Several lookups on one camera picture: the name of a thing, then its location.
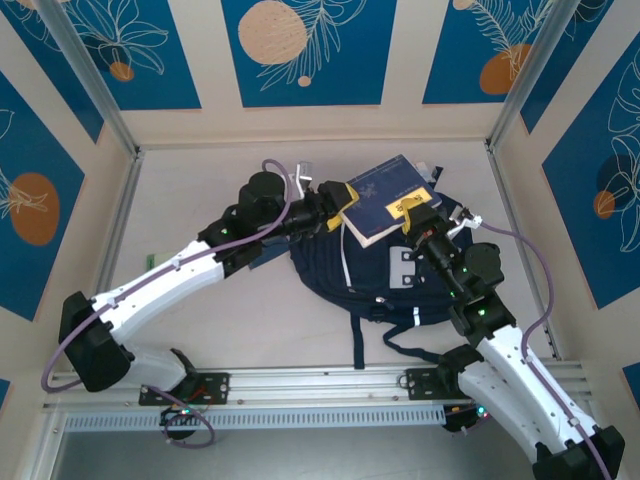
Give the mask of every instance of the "backpack strap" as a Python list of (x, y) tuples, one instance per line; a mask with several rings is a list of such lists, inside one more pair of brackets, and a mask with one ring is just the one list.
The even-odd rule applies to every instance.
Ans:
[(391, 341), (393, 337), (406, 332), (410, 328), (413, 328), (413, 325), (396, 325), (395, 327), (393, 327), (391, 330), (389, 330), (387, 333), (385, 333), (382, 336), (382, 340), (384, 341), (384, 344), (387, 347), (394, 349), (396, 352), (402, 355), (421, 358), (425, 362), (429, 362), (437, 365), (438, 362), (440, 361), (440, 355), (438, 355), (437, 353), (427, 352), (422, 348), (404, 348)]
[(353, 332), (353, 368), (364, 370), (364, 338), (360, 329), (360, 317), (351, 314), (351, 331)]

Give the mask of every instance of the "metal frame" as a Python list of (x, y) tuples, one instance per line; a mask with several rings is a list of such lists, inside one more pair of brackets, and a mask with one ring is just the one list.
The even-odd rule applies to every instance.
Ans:
[(134, 157), (127, 179), (122, 189), (122, 194), (118, 200), (118, 207), (107, 240), (107, 248), (100, 265), (98, 278), (96, 280), (94, 291), (96, 293), (105, 292), (110, 289), (113, 280), (113, 274), (116, 269), (120, 247), (129, 221), (131, 206), (135, 197), (140, 172), (142, 171), (142, 162), (144, 161), (144, 150), (140, 150)]
[[(518, 217), (515, 213), (515, 208), (513, 203), (511, 202), (511, 192), (507, 188), (507, 185), (504, 181), (504, 175), (502, 174), (502, 170), (500, 168), (500, 164), (496, 160), (496, 156), (489, 147), (489, 142), (485, 143), (487, 148), (487, 158), (489, 159), (489, 164), (491, 165), (491, 169), (493, 170), (493, 176), (496, 179), (496, 185), (498, 186), (498, 192), (500, 193), (500, 197), (502, 198), (502, 204), (504, 205), (504, 209), (507, 213), (507, 219), (509, 220), (509, 225), (511, 226), (511, 230), (520, 234), (522, 232), (522, 228), (520, 226), (520, 222), (518, 221)], [(536, 307), (538, 309), (538, 313), (542, 315), (545, 311), (546, 307), (542, 300), (542, 286), (538, 282), (533, 273), (533, 266), (531, 264), (531, 260), (527, 253), (527, 247), (524, 245), (522, 240), (514, 239), (516, 242), (516, 247), (518, 248), (518, 253), (520, 254), (520, 258), (522, 259), (522, 265), (524, 267), (525, 275), (527, 276), (527, 280), (529, 282), (529, 286), (531, 287), (531, 291), (533, 293), (533, 299), (536, 302)], [(547, 342), (551, 347), (551, 353), (553, 358), (558, 360), (562, 360), (564, 348), (562, 344), (558, 342), (558, 336), (554, 334), (554, 330), (552, 327), (552, 318), (550, 321), (546, 322), (543, 326), (544, 333), (547, 336)]]
[(553, 53), (558, 41), (564, 33), (564, 29), (573, 17), (581, 0), (556, 1), (549, 16), (540, 28), (540, 33), (533, 42), (533, 48), (527, 56), (520, 73), (513, 82), (511, 90), (507, 94), (504, 106), (491, 133), (487, 138), (489, 150), (495, 153), (504, 140), (513, 122), (520, 115), (520, 110), (527, 97), (531, 93), (538, 77), (542, 73), (549, 57)]
[(138, 147), (122, 119), (120, 109), (60, 2), (33, 0), (33, 4), (89, 98), (107, 125), (113, 129), (122, 148), (132, 157), (136, 155)]
[[(590, 400), (591, 390), (576, 361), (543, 362), (562, 388), (574, 399)], [(423, 363), (373, 365), (365, 370), (353, 367), (203, 369), (203, 372), (226, 372), (231, 375), (227, 405), (229, 408), (307, 408), (307, 407), (397, 407), (407, 405), (466, 405), (471, 400), (409, 400), (401, 377), (409, 368), (435, 368)], [(53, 386), (78, 377), (73, 372), (56, 373)], [(45, 412), (157, 411), (157, 407), (137, 406), (139, 386), (117, 385), (104, 392), (89, 393), (82, 386), (48, 395)]]
[[(203, 416), (219, 430), (273, 430), (291, 428), (357, 428), (445, 425), (442, 405), (405, 407), (306, 407), (306, 408), (230, 408), (207, 410)], [(157, 432), (161, 430), (158, 412), (105, 412), (69, 414), (65, 432)], [(205, 430), (195, 418), (175, 430)]]
[(41, 412), (35, 417), (26, 452), (17, 470), (15, 479), (50, 480), (62, 446), (67, 414), (63, 412)]

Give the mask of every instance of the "beige wall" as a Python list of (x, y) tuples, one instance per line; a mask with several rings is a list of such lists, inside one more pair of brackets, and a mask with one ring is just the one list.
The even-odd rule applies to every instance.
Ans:
[(10, 479), (42, 406), (39, 376), (57, 344), (62, 301), (91, 293), (129, 159), (107, 128), (98, 145), (91, 141), (2, 15), (0, 70), (85, 173), (35, 321), (0, 308), (0, 378), (12, 384), (0, 417), (0, 478)]
[(502, 104), (422, 105), (449, 2), (398, 0), (380, 106), (244, 109), (220, 0), (170, 0), (202, 110), (136, 111), (123, 116), (142, 145), (485, 138)]
[(639, 31), (640, 2), (616, 0), (531, 136), (518, 121), (498, 152), (516, 214), (553, 270), (564, 353), (584, 362), (603, 413), (623, 433), (629, 472), (640, 472), (640, 411), (622, 367), (640, 360), (640, 290), (596, 309), (542, 163)]

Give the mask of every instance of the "blue book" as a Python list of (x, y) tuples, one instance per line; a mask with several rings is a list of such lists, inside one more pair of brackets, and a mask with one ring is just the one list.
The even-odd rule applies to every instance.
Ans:
[(363, 248), (402, 226), (402, 200), (416, 198), (432, 207), (442, 203), (404, 155), (387, 160), (348, 183), (358, 192), (360, 200), (340, 215)]

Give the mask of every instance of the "navy backpack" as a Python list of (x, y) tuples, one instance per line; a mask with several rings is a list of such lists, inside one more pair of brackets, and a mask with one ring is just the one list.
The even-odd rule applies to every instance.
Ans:
[[(448, 218), (458, 202), (439, 195), (439, 210)], [(471, 231), (463, 229), (453, 242), (466, 249), (473, 243)], [(411, 249), (400, 229), (365, 249), (343, 224), (332, 233), (291, 244), (290, 251), (302, 283), (351, 313), (356, 369), (364, 368), (361, 318), (394, 325), (383, 341), (398, 353), (438, 363), (435, 353), (391, 341), (410, 328), (449, 320), (448, 309), (454, 302), (433, 270), (418, 267), (409, 258)]]

